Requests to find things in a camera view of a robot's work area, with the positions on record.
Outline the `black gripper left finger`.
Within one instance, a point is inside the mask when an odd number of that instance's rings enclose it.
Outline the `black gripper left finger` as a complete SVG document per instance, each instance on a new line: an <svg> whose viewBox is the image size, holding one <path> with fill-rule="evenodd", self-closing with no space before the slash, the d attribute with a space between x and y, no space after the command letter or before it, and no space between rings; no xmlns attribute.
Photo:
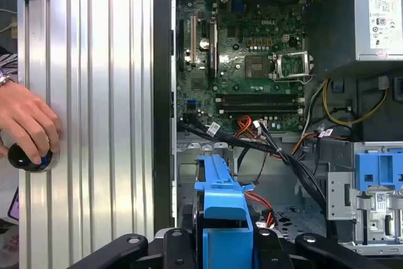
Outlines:
<svg viewBox="0 0 403 269"><path fill-rule="evenodd" d="M71 268L196 268L192 235L185 229L166 228L149 241L126 234L106 244Z"/></svg>

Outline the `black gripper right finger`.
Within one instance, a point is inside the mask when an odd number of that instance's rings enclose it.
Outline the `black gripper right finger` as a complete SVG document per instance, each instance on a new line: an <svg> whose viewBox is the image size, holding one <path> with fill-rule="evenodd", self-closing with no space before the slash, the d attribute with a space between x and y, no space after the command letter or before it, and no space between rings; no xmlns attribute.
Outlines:
<svg viewBox="0 0 403 269"><path fill-rule="evenodd" d="M272 229L258 231L258 268L385 268L378 261L360 255L313 233L295 238L289 253Z"/></svg>

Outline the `person's hand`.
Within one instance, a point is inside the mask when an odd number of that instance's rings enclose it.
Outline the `person's hand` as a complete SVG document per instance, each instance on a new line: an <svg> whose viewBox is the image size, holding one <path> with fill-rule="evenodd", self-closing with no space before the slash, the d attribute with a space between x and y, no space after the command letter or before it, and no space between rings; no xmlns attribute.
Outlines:
<svg viewBox="0 0 403 269"><path fill-rule="evenodd" d="M46 102L13 81L1 85L1 130L35 164L49 151L59 151L59 117Z"/></svg>

